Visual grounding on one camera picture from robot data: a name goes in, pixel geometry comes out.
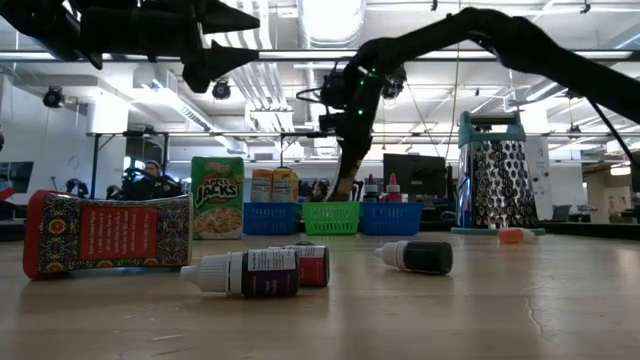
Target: cable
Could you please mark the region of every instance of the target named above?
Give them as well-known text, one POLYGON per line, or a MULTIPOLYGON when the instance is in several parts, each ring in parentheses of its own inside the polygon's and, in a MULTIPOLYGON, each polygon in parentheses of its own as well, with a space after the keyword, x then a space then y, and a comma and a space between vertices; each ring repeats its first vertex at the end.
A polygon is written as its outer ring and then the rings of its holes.
POLYGON ((433 138, 431 137, 431 133, 429 132, 429 129, 427 128, 427 123, 424 122, 424 118, 422 117, 422 112, 420 111, 420 107, 418 106, 418 102, 416 101, 416 97, 413 96, 413 90, 411 90, 411 85, 409 84, 409 81, 407 81, 407 89, 409 89, 409 95, 411 95, 411 100, 413 100, 413 106, 415 106, 416 111, 418 111, 418 116, 420 116, 420 121, 422 122, 422 126, 424 126, 424 131, 429 136, 429 141, 431 141, 431 144, 433 145, 433 148, 436 149, 436 155, 438 155, 438 157, 440 157, 440 152, 438 152, 438 147, 436 146, 436 143, 433 142, 433 138))
POLYGON ((449 147, 451 146, 451 138, 453 137, 453 127, 456 123, 456 104, 458 100, 458 75, 460 72, 460 43, 458 43, 458 51, 456 52, 456 78, 453 86, 453 110, 451 112, 451 129, 449 130, 449 139, 447 139, 447 151, 444 154, 444 160, 449 157, 449 147))
POLYGON ((627 147, 627 144, 624 143, 624 140, 622 140, 622 137, 620 136, 620 134, 618 134, 618 131, 616 130, 616 128, 613 127, 613 125, 611 124, 611 121, 609 121, 606 115, 602 112, 602 110, 600 109, 600 106, 598 106, 598 104, 593 102, 591 99, 587 99, 587 100, 589 101, 589 104, 593 106, 593 109, 596 111, 598 116, 600 116, 600 118, 602 119, 602 122, 604 122, 605 125, 607 125, 607 127, 609 128, 609 131, 611 131, 611 135, 613 135, 613 137, 616 138, 616 140, 620 144, 620 147, 622 148, 622 151, 624 151, 625 155, 627 155, 627 157, 629 158, 629 162, 633 164, 633 166, 636 169, 640 169, 640 164, 638 164, 638 162, 633 158, 633 154, 631 153, 631 150, 629 150, 629 148, 627 147))

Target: black cable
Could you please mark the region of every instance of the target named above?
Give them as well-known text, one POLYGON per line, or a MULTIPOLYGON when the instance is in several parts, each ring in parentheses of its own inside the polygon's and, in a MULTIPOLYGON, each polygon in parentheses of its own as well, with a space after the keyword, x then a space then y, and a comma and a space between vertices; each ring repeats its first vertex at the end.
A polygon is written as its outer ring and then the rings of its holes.
POLYGON ((600 118, 602 119, 602 122, 604 122, 604 124, 607 125, 607 127, 609 128, 609 131, 611 131, 611 135, 613 135, 613 137, 616 138, 616 140, 620 144, 620 147, 622 148, 622 151, 624 151, 624 153, 627 155, 627 158, 629 158, 629 162, 633 164, 633 166, 636 169, 640 169, 640 164, 638 164, 638 162, 633 158, 633 154, 631 153, 631 150, 629 150, 629 148, 627 147, 627 144, 624 143, 624 140, 622 140, 622 137, 620 136, 620 134, 618 134, 618 131, 616 130, 616 128, 613 127, 613 125, 611 124, 611 121, 609 121, 607 116, 602 112, 602 110, 600 109, 600 106, 598 106, 598 104, 593 102, 591 99, 587 99, 587 100, 589 101, 589 104, 593 106, 593 109, 596 111, 598 116, 600 116, 600 118))

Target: robotic arm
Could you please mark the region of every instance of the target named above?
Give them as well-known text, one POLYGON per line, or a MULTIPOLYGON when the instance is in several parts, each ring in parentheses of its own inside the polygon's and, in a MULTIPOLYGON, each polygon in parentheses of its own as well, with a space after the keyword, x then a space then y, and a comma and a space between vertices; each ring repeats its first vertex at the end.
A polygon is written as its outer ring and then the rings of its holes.
POLYGON ((640 124, 640 83, 634 79, 561 48, 525 18, 465 8, 406 35, 371 40, 342 73, 325 77, 320 102, 343 110, 319 119, 321 130, 334 130, 342 148, 338 176, 326 200, 349 199, 353 179, 371 147, 371 128, 389 76, 406 61, 464 40, 493 53, 509 69, 543 75, 640 124))
POLYGON ((86 59, 102 69, 104 53, 178 57, 191 90, 258 58, 250 49, 203 46, 202 35, 260 27, 218 0, 2 0, 0 15, 61 61, 86 59))

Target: cereal box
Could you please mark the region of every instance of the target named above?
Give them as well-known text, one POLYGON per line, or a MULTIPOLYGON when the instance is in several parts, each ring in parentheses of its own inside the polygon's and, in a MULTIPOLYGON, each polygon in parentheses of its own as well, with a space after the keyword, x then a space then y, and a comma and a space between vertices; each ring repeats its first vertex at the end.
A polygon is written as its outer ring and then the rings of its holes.
POLYGON ((298 202, 298 175, 289 168, 277 168, 273 171, 273 202, 298 202))
POLYGON ((240 238, 244 205, 242 158, 196 156, 191 160, 191 181, 193 238, 240 238))

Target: table surface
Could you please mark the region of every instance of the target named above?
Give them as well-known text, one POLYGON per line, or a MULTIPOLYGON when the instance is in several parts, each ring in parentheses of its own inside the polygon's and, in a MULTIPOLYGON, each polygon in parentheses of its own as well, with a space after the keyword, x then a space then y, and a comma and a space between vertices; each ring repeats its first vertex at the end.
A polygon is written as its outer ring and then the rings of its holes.
MULTIPOLYGON (((197 242, 203 255, 301 236, 197 242)), ((30 282, 0 244, 0 359, 639 359, 640 243, 546 235, 314 237, 331 281, 290 299, 203 295, 176 272, 30 282), (449 241, 450 276, 385 267, 387 241, 449 241)))

